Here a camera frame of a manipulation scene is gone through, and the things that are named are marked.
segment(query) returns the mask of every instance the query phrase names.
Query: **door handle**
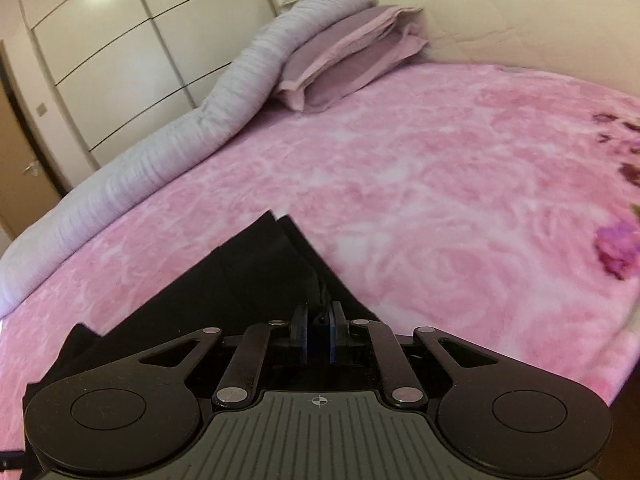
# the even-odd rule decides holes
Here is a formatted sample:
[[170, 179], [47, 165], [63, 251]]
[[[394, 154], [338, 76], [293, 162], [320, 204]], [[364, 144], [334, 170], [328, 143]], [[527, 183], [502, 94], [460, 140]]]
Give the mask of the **door handle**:
[[30, 165], [22, 170], [22, 176], [38, 176], [42, 171], [42, 165], [39, 160], [34, 160]]

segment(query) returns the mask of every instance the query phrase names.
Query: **ridged plastic surface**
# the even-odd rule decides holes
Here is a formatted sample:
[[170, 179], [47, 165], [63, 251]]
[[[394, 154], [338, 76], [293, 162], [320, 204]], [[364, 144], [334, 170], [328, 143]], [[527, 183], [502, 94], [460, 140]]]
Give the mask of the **ridged plastic surface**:
[[[62, 480], [49, 472], [44, 480]], [[182, 456], [139, 480], [493, 480], [452, 455], [417, 413], [373, 392], [267, 392], [215, 416]], [[581, 473], [574, 480], [597, 480]]]

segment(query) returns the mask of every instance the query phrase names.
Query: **black cable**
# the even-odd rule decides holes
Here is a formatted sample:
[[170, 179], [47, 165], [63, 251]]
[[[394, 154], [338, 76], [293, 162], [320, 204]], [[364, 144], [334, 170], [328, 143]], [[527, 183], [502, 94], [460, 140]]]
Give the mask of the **black cable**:
[[24, 451], [0, 451], [0, 473], [3, 471], [22, 469], [24, 465]]

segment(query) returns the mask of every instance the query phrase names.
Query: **pillow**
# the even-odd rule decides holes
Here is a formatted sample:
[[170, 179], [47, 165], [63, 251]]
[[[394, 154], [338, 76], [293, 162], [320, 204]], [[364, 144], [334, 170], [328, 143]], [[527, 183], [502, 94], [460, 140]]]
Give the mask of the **pillow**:
[[432, 62], [570, 75], [640, 96], [640, 0], [380, 0], [415, 20]]
[[304, 93], [298, 94], [304, 97], [303, 102], [294, 102], [297, 106], [289, 107], [302, 108], [305, 113], [325, 111], [420, 52], [427, 42], [417, 36], [419, 31], [418, 25], [409, 23], [402, 30], [392, 30], [381, 40], [344, 58], [322, 72]]
[[[400, 23], [419, 11], [420, 9], [416, 7], [371, 7], [335, 23], [292, 54], [283, 67], [280, 83], [276, 86], [274, 94], [292, 110], [305, 110], [305, 89], [322, 73], [341, 60], [384, 40], [388, 36], [393, 39], [383, 41], [382, 45], [377, 46], [374, 51], [377, 55], [383, 56], [385, 60], [397, 65], [404, 57], [418, 52], [426, 43], [416, 37], [419, 30], [415, 23], [407, 23], [401, 30], [398, 30]], [[412, 52], [412, 54], [398, 58], [401, 53], [406, 52]], [[373, 58], [370, 55], [363, 54], [342, 65], [341, 70], [355, 69], [356, 67], [358, 69], [356, 73], [346, 75], [345, 78], [338, 77], [336, 73], [330, 78], [325, 78], [322, 94], [326, 95], [329, 81], [335, 83], [341, 80], [342, 88], [345, 88], [344, 83], [348, 81], [349, 88], [354, 88], [355, 80], [358, 79], [358, 83], [360, 83], [365, 75], [366, 70], [364, 70], [363, 63], [368, 63], [371, 67], [372, 61]], [[376, 63], [376, 69], [371, 72], [369, 81], [390, 68], [392, 67], [383, 68], [380, 63]], [[315, 108], [318, 108], [319, 101], [316, 101], [316, 105]]]

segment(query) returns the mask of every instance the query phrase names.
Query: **circular pad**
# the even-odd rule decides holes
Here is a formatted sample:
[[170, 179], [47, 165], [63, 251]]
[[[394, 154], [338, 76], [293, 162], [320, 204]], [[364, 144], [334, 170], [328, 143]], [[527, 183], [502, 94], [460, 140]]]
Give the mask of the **circular pad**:
[[76, 399], [71, 416], [90, 430], [117, 430], [136, 422], [145, 409], [145, 399], [138, 394], [107, 388]]
[[533, 390], [508, 392], [494, 400], [494, 415], [507, 428], [545, 433], [566, 419], [566, 408], [554, 396]]
[[198, 401], [174, 373], [106, 366], [53, 383], [27, 407], [27, 438], [47, 468], [76, 476], [123, 476], [164, 462], [200, 423]]

